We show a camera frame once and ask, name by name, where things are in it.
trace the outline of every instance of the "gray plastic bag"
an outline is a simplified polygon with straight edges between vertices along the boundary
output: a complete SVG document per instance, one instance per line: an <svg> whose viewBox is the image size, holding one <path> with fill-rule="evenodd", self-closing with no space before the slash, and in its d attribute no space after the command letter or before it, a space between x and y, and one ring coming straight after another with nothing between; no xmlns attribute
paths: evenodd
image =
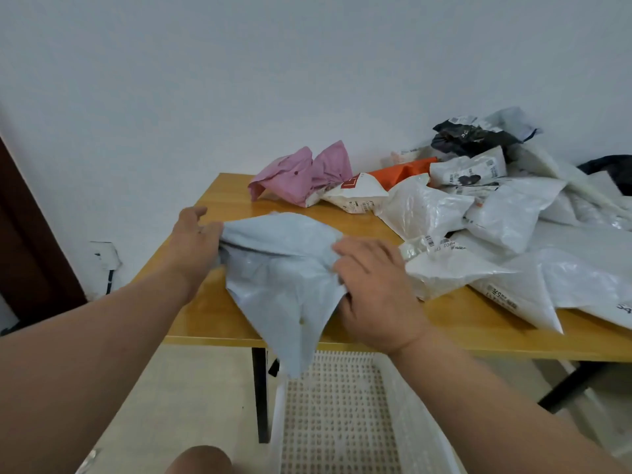
<svg viewBox="0 0 632 474"><path fill-rule="evenodd" d="M347 290L331 268L343 234L296 213L229 221L219 242L226 289L291 377L312 362Z"/></svg>

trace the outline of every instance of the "wall socket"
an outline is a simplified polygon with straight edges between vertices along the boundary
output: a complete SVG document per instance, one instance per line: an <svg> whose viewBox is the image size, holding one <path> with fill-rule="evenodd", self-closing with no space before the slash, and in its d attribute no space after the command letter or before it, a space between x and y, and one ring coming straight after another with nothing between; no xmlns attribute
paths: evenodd
<svg viewBox="0 0 632 474"><path fill-rule="evenodd" d="M91 241L92 253L99 260L102 269L106 271L117 270L121 266L114 243L109 241Z"/></svg>

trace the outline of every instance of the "white plastic crate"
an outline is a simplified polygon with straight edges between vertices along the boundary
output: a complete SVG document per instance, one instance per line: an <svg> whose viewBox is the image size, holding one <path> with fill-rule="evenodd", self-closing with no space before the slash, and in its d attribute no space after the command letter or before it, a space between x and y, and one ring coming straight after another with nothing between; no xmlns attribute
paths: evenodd
<svg viewBox="0 0 632 474"><path fill-rule="evenodd" d="M268 472L460 471L447 439L386 356L317 351L301 379L279 384Z"/></svg>

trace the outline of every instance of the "black metal table leg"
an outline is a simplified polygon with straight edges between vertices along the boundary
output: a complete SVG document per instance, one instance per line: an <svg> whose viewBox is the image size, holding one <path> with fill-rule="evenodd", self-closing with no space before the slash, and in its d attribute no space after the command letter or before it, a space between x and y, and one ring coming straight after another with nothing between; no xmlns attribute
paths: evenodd
<svg viewBox="0 0 632 474"><path fill-rule="evenodd" d="M259 443L270 442L268 430L268 380L267 352L265 348L252 348L252 370L255 379L255 404L257 405L257 429Z"/></svg>
<svg viewBox="0 0 632 474"><path fill-rule="evenodd" d="M556 413L579 396L589 386L590 381L614 363L582 361L580 366L566 376L562 382L544 396L538 404L550 413Z"/></svg>

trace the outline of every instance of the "perforated basket bottom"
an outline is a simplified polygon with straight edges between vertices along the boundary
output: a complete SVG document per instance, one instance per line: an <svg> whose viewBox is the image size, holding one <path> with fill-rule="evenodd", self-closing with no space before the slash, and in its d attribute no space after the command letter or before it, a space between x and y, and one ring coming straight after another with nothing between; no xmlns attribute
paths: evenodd
<svg viewBox="0 0 632 474"><path fill-rule="evenodd" d="M309 371L288 382L281 473L400 472L373 354L318 351Z"/></svg>

